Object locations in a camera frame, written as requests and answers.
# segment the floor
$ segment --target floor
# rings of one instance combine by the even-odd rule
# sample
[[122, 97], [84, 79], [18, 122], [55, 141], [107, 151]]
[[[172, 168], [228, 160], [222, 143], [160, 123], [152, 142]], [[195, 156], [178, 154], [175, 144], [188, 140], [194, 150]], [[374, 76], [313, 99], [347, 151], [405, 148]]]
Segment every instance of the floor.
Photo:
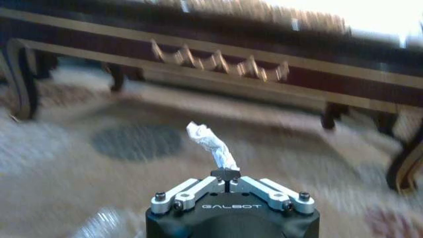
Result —
[[114, 95], [110, 75], [82, 65], [52, 78], [30, 122], [10, 119], [0, 87], [2, 238], [143, 237], [155, 192], [215, 169], [191, 121], [227, 143], [244, 175], [311, 193], [321, 237], [423, 237], [423, 190], [399, 196], [385, 182], [401, 145], [363, 120], [325, 131], [307, 112], [151, 83]]

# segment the table leg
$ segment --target table leg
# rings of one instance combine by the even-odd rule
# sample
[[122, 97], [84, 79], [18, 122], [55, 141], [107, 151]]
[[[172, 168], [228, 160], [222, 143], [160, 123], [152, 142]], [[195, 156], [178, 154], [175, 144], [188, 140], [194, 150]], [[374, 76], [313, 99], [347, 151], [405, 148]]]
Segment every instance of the table leg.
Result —
[[19, 40], [8, 41], [2, 50], [0, 61], [15, 99], [11, 116], [19, 120], [31, 119], [38, 110], [39, 96], [28, 66], [26, 47]]
[[342, 114], [349, 113], [349, 106], [338, 103], [327, 103], [326, 109], [321, 118], [322, 127], [334, 129], [335, 119], [341, 119]]
[[389, 186], [399, 193], [417, 190], [415, 173], [423, 164], [423, 120], [421, 128], [397, 156], [387, 173]]

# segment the rug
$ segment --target rug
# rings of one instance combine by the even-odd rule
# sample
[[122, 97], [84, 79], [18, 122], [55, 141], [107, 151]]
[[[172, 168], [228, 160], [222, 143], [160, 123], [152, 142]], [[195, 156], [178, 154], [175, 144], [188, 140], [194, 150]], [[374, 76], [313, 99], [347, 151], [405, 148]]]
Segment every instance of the rug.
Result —
[[305, 112], [148, 84], [119, 96], [56, 79], [38, 87], [40, 112], [22, 123], [0, 89], [0, 237], [70, 237], [107, 207], [142, 217], [156, 191], [215, 169], [190, 121], [212, 128], [244, 175], [311, 193], [321, 237], [423, 237], [423, 191], [389, 189], [386, 152], [357, 128], [327, 132]]

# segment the furniture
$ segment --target furniture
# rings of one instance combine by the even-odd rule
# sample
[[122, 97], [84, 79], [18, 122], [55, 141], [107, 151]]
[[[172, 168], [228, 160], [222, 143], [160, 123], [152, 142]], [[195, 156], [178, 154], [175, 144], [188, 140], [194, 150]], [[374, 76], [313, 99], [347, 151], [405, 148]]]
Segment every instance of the furniture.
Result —
[[[114, 91], [124, 74], [171, 75], [231, 94], [257, 90], [297, 105], [327, 104], [326, 128], [349, 106], [422, 114], [421, 26], [407, 34], [373, 30], [263, 0], [0, 0], [0, 63], [19, 101], [12, 115], [36, 113], [34, 76], [46, 69], [44, 53], [104, 62]], [[411, 187], [403, 181], [415, 171], [407, 151], [389, 173], [398, 191]]]

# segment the beige carpet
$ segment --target beige carpet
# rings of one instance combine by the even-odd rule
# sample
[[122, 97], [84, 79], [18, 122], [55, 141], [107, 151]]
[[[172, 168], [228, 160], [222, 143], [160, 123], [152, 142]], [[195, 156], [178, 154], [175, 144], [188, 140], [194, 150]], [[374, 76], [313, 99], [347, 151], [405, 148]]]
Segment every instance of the beige carpet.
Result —
[[192, 120], [227, 143], [244, 175], [310, 191], [321, 237], [423, 237], [423, 191], [387, 188], [401, 148], [369, 127], [327, 132], [315, 115], [147, 83], [111, 95], [108, 76], [84, 68], [54, 78], [39, 85], [35, 121], [15, 123], [0, 108], [0, 237], [68, 237], [104, 208], [142, 220], [156, 191], [215, 169], [186, 135]]

